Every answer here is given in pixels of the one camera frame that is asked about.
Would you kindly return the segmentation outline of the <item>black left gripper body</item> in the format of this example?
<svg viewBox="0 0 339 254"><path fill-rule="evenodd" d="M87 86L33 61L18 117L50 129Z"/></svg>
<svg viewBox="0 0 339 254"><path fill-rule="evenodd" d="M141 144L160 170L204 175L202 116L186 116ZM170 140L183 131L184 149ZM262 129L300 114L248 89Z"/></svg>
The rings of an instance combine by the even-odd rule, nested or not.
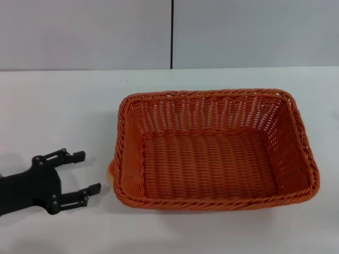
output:
<svg viewBox="0 0 339 254"><path fill-rule="evenodd" d="M63 164L57 156L37 156L32 166L19 174L1 178L1 215L32 206L49 214L60 212L61 181L56 167Z"/></svg>

